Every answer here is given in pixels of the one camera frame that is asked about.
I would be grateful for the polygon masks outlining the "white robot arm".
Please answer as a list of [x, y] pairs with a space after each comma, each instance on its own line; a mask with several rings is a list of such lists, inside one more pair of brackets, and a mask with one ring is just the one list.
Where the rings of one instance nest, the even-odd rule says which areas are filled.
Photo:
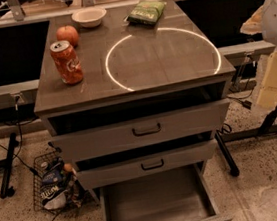
[[270, 109], [277, 106], [277, 0], [265, 0], [253, 15], [241, 26], [241, 33], [261, 33], [264, 41], [275, 46], [267, 58], [267, 66], [261, 80], [256, 103]]

